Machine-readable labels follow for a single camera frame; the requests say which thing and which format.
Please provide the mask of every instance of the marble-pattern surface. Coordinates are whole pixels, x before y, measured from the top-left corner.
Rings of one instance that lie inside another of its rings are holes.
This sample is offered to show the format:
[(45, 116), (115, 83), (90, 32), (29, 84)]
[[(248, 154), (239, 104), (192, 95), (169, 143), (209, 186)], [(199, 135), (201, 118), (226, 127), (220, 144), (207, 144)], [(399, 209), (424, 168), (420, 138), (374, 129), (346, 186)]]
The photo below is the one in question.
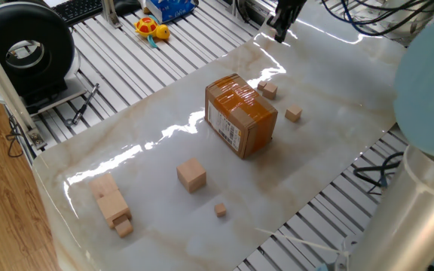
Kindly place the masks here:
[[(33, 171), (62, 270), (232, 270), (394, 123), (405, 49), (359, 35), (309, 2), (285, 43), (251, 41), (37, 157)], [(279, 86), (272, 142), (241, 160), (203, 120), (204, 90), (238, 73)], [(291, 123), (286, 109), (303, 108)], [(207, 186), (176, 167), (196, 157)], [(110, 230), (87, 185), (113, 174), (135, 231)], [(227, 215), (213, 207), (223, 202)]]

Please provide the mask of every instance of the metal slat rack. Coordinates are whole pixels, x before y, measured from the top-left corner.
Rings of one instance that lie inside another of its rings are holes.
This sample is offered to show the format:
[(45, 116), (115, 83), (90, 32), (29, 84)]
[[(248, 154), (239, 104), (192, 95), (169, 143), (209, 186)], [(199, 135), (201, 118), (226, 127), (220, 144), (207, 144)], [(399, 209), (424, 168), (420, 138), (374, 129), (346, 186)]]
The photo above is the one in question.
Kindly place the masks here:
[[(228, 4), (220, 0), (201, 1), (192, 14), (167, 24), (171, 39), (159, 42), (158, 50), (135, 33), (133, 23), (145, 16), (142, 11), (120, 17), (122, 27), (116, 29), (102, 15), (73, 26), (75, 46), (81, 55), (77, 77), (88, 90), (99, 83), (99, 93), (81, 122), (71, 128), (64, 121), (73, 118), (88, 93), (34, 117), (47, 142), (46, 148), (70, 139), (189, 75), (257, 33), (258, 24), (241, 22), (226, 8)], [(25, 149), (32, 162), (29, 149)]]
[[(249, 3), (262, 16), (275, 8), (272, 0)], [(259, 25), (245, 24), (229, 10), (229, 4), (222, 0), (200, 1), (192, 14), (168, 24), (172, 38), (159, 42), (158, 50), (150, 48), (134, 31), (133, 23), (144, 16), (141, 11), (120, 17), (122, 27), (116, 29), (101, 15), (72, 27), (75, 45), (81, 54), (77, 77), (89, 90), (98, 83), (99, 93), (81, 122), (71, 128), (65, 126), (64, 121), (73, 118), (88, 93), (34, 117), (47, 142), (46, 148), (85, 131), (252, 38)], [(31, 151), (36, 155), (41, 151), (30, 150), (31, 147), (21, 143), (32, 163)], [(403, 151), (406, 146), (399, 129), (391, 129), (277, 233), (340, 248), (346, 236), (364, 231), (381, 200), (367, 193), (372, 186), (353, 176), (353, 169), (380, 165), (386, 157)], [(372, 173), (370, 177), (378, 179)], [(334, 262), (336, 257), (333, 252), (272, 236), (234, 271), (314, 271), (322, 263)]]

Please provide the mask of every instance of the small wooden cube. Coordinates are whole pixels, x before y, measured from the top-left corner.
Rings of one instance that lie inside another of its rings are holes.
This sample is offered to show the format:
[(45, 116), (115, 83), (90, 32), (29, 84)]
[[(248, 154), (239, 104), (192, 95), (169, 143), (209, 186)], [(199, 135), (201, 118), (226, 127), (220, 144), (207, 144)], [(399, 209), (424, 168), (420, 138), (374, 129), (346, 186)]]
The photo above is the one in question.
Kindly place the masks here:
[(267, 84), (267, 82), (260, 81), (259, 84), (257, 84), (257, 89), (260, 91), (264, 90), (264, 87), (266, 84)]
[(286, 119), (296, 122), (301, 118), (302, 109), (297, 105), (291, 105), (291, 107), (286, 110)]
[(195, 192), (207, 183), (206, 171), (195, 158), (177, 166), (177, 176), (189, 193)]
[(214, 207), (214, 211), (215, 211), (215, 214), (217, 215), (217, 218), (220, 218), (220, 217), (224, 216), (225, 213), (227, 213), (227, 209), (225, 208), (224, 203), (217, 204)]
[(268, 99), (274, 99), (276, 98), (277, 93), (277, 86), (275, 84), (272, 84), (271, 82), (267, 83), (262, 90), (262, 95), (265, 98)]
[(92, 180), (88, 185), (90, 186), (95, 199), (101, 199), (111, 192), (118, 190), (118, 186), (110, 173)]
[(128, 218), (132, 218), (130, 209), (119, 190), (111, 192), (103, 198), (98, 199), (96, 202), (98, 203), (99, 209), (102, 211), (106, 222), (112, 229), (115, 228), (113, 220), (120, 216), (126, 215)]
[(133, 232), (133, 226), (126, 215), (122, 215), (119, 218), (113, 220), (115, 229), (121, 238), (131, 234)]

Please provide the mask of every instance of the cable bundle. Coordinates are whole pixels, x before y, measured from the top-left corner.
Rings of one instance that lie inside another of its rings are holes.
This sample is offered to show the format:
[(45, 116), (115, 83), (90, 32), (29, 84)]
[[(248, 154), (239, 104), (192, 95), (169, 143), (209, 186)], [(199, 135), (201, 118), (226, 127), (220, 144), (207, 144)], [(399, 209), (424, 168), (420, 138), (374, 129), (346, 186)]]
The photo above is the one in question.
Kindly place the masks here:
[[(363, 34), (363, 35), (368, 35), (368, 36), (381, 36), (381, 35), (385, 35), (388, 34), (398, 28), (400, 28), (401, 26), (405, 25), (407, 22), (409, 22), (411, 19), (413, 19), (414, 17), (416, 17), (418, 14), (423, 13), (423, 12), (434, 12), (434, 10), (427, 10), (425, 11), (429, 6), (434, 4), (434, 0), (409, 0), (406, 3), (404, 3), (401, 6), (398, 6), (396, 8), (382, 8), (382, 7), (378, 7), (378, 6), (374, 6), (374, 5), (369, 5), (366, 4), (363, 0), (355, 0), (357, 3), (359, 3), (360, 5), (364, 5), (367, 8), (376, 10), (376, 11), (380, 11), (380, 15), (372, 20), (356, 20), (356, 18), (353, 18), (350, 14), (349, 8), (348, 8), (348, 0), (341, 0), (341, 4), (343, 6), (344, 9), (344, 17), (339, 17), (337, 14), (333, 13), (328, 5), (326, 4), (326, 2), (324, 2), (324, 0), (322, 0), (322, 4), (324, 5), (324, 8), (336, 19), (345, 22), (345, 23), (350, 23), (354, 29), (356, 31), (358, 31), (359, 33)], [(407, 16), (405, 19), (403, 19), (402, 21), (396, 23), (394, 26), (388, 28), (387, 30), (384, 30), (382, 32), (367, 32), (365, 31), (362, 27), (366, 26), (366, 25), (370, 25), (370, 24), (375, 24), (378, 23), (386, 18), (388, 18), (389, 16), (399, 12), (399, 11), (413, 11), (409, 16)]]

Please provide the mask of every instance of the keyboard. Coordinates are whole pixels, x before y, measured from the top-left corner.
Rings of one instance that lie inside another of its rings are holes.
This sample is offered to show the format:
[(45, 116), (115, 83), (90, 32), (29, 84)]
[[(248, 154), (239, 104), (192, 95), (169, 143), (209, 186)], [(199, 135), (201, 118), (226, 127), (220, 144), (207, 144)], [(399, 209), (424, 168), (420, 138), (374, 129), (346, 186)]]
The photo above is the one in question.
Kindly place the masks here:
[(82, 20), (101, 13), (103, 7), (102, 0), (70, 0), (52, 7), (52, 9), (58, 13), (68, 26), (73, 26)]

